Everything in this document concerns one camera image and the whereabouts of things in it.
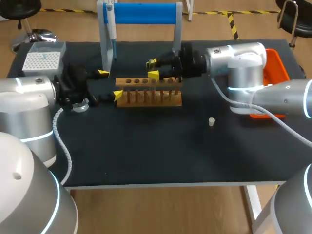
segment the black stool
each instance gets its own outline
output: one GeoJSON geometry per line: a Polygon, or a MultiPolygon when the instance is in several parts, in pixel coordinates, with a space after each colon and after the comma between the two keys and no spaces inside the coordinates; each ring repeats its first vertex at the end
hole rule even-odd
{"type": "Polygon", "coordinates": [[[292,35],[289,43],[295,47],[297,37],[312,38],[312,4],[304,0],[275,0],[282,10],[277,17],[278,28],[292,35]]]}
{"type": "Polygon", "coordinates": [[[23,42],[54,42],[57,40],[56,36],[49,30],[31,29],[27,18],[35,15],[40,8],[40,0],[0,0],[0,16],[9,20],[18,20],[18,29],[21,29],[23,25],[26,31],[12,41],[13,52],[16,53],[23,42]]]}

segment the metal chair leg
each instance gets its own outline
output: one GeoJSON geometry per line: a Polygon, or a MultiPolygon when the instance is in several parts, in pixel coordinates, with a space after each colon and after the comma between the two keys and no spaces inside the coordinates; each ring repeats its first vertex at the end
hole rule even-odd
{"type": "Polygon", "coordinates": [[[296,14],[295,14],[294,21],[293,21],[293,26],[292,26],[292,41],[291,41],[291,43],[290,43],[290,47],[291,47],[291,48],[294,48],[294,44],[295,44],[295,42],[296,42],[296,40],[297,40],[297,37],[295,37],[294,32],[295,32],[295,29],[296,29],[296,26],[297,26],[297,20],[298,20],[298,14],[299,14],[299,8],[298,8],[298,5],[297,5],[296,1],[293,1],[293,0],[286,0],[286,1],[284,2],[282,12],[281,12],[281,14],[280,14],[280,16],[279,16],[279,21],[278,21],[278,26],[277,26],[277,28],[280,28],[280,27],[281,27],[282,19],[283,19],[284,13],[285,13],[285,8],[286,8],[286,5],[287,5],[288,2],[291,2],[291,3],[294,4],[295,7],[296,7],[296,14]]]}
{"type": "Polygon", "coordinates": [[[55,42],[57,41],[57,37],[54,33],[46,29],[31,29],[29,22],[27,19],[22,19],[21,21],[25,33],[19,35],[15,39],[12,40],[11,49],[14,53],[19,50],[19,47],[22,43],[28,42],[37,42],[37,41],[44,41],[44,42],[55,42]]]}

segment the robotic arm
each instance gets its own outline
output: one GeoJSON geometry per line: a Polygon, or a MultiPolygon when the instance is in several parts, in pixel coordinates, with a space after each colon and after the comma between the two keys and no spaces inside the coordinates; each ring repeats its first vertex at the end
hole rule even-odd
{"type": "Polygon", "coordinates": [[[106,78],[108,75],[99,70],[90,73],[81,66],[69,64],[64,68],[62,76],[55,76],[54,80],[47,76],[1,79],[0,93],[42,93],[47,97],[50,107],[57,103],[65,109],[73,109],[86,98],[90,106],[97,106],[98,99],[90,94],[87,80],[106,78]]]}
{"type": "MultiPolygon", "coordinates": [[[[312,96],[311,80],[291,80],[275,85],[263,85],[263,68],[267,62],[266,50],[261,43],[246,43],[207,48],[203,54],[193,51],[190,43],[181,47],[178,56],[167,53],[147,63],[149,77],[158,79],[198,77],[212,78],[229,75],[229,98],[232,101],[261,106],[275,114],[296,114],[310,118],[312,96]],[[170,65],[169,71],[157,68],[170,65]]],[[[255,114],[258,111],[231,104],[237,114],[255,114]]]]}

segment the black table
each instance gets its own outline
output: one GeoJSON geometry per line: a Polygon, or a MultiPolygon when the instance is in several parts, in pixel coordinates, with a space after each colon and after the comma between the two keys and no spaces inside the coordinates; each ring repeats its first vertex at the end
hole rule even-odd
{"type": "MultiPolygon", "coordinates": [[[[258,41],[277,50],[291,79],[303,78],[285,40],[194,41],[195,49],[258,41]]],[[[111,77],[91,81],[95,95],[111,93],[116,77],[146,77],[145,63],[171,49],[170,42],[119,42],[111,77]]],[[[21,77],[30,44],[21,46],[8,77],[21,77]]],[[[67,43],[64,62],[101,68],[99,43],[67,43]]],[[[226,78],[219,85],[226,92],[226,78]]],[[[207,77],[185,80],[182,107],[120,109],[114,104],[82,114],[62,114],[58,131],[73,158],[66,183],[79,186],[255,184],[285,181],[312,162],[311,149],[272,120],[232,113],[207,77]],[[208,118],[214,117],[213,128],[208,118]]],[[[312,121],[285,122],[312,139],[312,121]]],[[[67,168],[57,146],[52,171],[60,180],[67,168]]]]}

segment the wooden peg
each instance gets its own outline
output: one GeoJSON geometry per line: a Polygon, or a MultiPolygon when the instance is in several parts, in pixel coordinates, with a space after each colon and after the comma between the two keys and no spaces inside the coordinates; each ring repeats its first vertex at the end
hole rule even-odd
{"type": "Polygon", "coordinates": [[[136,102],[138,102],[138,89],[136,89],[136,102]]]}
{"type": "Polygon", "coordinates": [[[160,102],[164,102],[164,91],[160,91],[160,102]]]}
{"type": "Polygon", "coordinates": [[[144,95],[143,95],[144,102],[147,102],[147,90],[144,89],[144,95]]]}
{"type": "Polygon", "coordinates": [[[155,103],[155,90],[152,90],[151,94],[152,94],[152,103],[155,103]]]}
{"type": "Polygon", "coordinates": [[[131,92],[130,90],[127,91],[127,103],[130,103],[130,95],[131,95],[131,92]]]}

